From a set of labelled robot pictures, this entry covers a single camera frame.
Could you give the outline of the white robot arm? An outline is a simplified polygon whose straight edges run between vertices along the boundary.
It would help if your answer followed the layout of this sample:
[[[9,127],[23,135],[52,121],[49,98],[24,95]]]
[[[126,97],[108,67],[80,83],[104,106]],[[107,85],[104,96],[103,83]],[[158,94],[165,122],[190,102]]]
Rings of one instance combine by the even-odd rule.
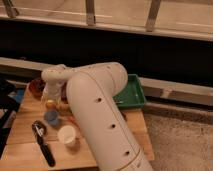
[[[123,65],[106,62],[70,68],[59,64],[44,69],[41,77],[44,98],[58,100],[66,91],[100,171],[154,171],[114,101],[127,85]]]

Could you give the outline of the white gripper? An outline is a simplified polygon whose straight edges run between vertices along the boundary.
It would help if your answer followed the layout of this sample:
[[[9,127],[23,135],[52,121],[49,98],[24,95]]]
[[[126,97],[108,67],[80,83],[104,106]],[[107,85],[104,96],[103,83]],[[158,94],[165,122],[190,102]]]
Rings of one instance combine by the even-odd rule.
[[[62,87],[64,82],[47,82],[45,84],[43,95],[41,97],[41,104],[49,109],[48,100],[58,102],[61,100]],[[57,109],[61,112],[68,112],[70,110],[69,105],[66,101],[60,101],[57,105]]]

